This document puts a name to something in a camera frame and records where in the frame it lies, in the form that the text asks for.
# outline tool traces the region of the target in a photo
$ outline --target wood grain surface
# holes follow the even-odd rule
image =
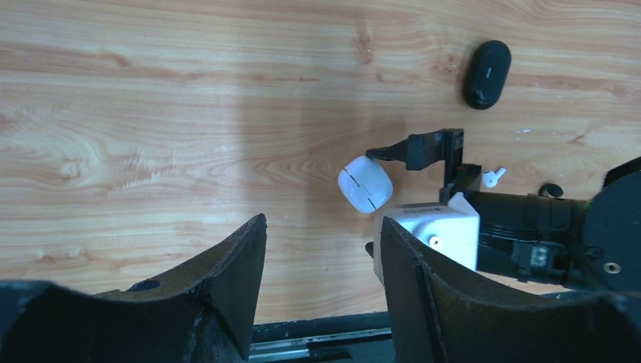
[[[507,168],[496,191],[591,197],[641,154],[640,5],[2,0],[0,278],[125,289],[264,213],[257,322],[383,310],[340,169],[462,127],[466,161]],[[476,111],[460,85],[489,39],[512,67]],[[385,168],[390,203],[436,199],[440,165]]]

